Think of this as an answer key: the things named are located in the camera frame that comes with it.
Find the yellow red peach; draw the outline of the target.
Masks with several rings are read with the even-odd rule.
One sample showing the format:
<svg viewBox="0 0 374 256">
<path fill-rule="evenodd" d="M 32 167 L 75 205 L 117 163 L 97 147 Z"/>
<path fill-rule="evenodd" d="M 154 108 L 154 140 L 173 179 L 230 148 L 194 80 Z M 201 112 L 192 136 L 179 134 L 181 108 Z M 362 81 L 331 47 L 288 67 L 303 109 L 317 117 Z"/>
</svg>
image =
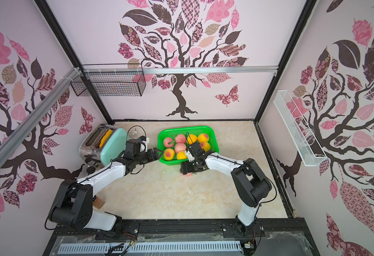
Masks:
<svg viewBox="0 0 374 256">
<path fill-rule="evenodd" d="M 208 142 L 209 141 L 209 135 L 206 134 L 206 133 L 201 133 L 201 134 L 198 135 L 197 141 L 199 143 Z"/>
<path fill-rule="evenodd" d="M 211 149 L 210 144 L 207 141 L 203 141 L 200 143 L 200 147 L 205 151 L 209 151 Z"/>
<path fill-rule="evenodd" d="M 164 150 L 163 158 L 165 161 L 172 161 L 175 157 L 175 151 L 172 148 L 166 148 Z"/>
</svg>

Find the pink peach front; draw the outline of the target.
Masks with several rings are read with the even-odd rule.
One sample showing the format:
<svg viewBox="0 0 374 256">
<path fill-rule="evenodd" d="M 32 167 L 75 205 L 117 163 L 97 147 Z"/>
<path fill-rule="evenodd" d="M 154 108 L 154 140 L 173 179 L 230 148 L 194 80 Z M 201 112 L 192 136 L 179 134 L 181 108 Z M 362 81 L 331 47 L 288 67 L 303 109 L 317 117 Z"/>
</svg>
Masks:
<svg viewBox="0 0 374 256">
<path fill-rule="evenodd" d="M 163 140 L 163 145 L 164 145 L 166 148 L 172 148 L 172 147 L 175 145 L 175 140 L 172 139 L 171 137 L 166 137 L 166 138 L 164 138 L 164 140 Z"/>
</svg>

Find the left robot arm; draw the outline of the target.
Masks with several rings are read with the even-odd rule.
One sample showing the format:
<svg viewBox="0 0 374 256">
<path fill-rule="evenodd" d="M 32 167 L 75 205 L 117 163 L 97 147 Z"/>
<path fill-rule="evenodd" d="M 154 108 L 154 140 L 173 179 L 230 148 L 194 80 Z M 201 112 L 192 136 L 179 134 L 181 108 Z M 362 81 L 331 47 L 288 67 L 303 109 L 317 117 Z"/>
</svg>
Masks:
<svg viewBox="0 0 374 256">
<path fill-rule="evenodd" d="M 163 155 L 158 148 L 138 153 L 122 152 L 108 166 L 79 180 L 61 183 L 47 220 L 74 230 L 99 229 L 110 231 L 119 217 L 93 209 L 93 199 L 109 184 L 130 174 L 138 166 L 157 161 Z"/>
</svg>

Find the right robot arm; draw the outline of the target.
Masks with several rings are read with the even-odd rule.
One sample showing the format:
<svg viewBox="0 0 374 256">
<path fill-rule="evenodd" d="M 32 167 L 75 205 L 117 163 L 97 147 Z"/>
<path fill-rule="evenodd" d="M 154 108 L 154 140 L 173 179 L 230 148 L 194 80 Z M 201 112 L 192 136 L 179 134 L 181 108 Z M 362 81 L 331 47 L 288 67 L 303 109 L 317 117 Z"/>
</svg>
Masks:
<svg viewBox="0 0 374 256">
<path fill-rule="evenodd" d="M 214 170 L 230 176 L 242 201 L 237 219 L 244 227 L 251 226 L 262 203 L 269 195 L 273 184 L 253 159 L 234 160 L 208 151 L 197 157 L 188 154 L 188 160 L 181 163 L 180 172 L 188 173 Z"/>
</svg>

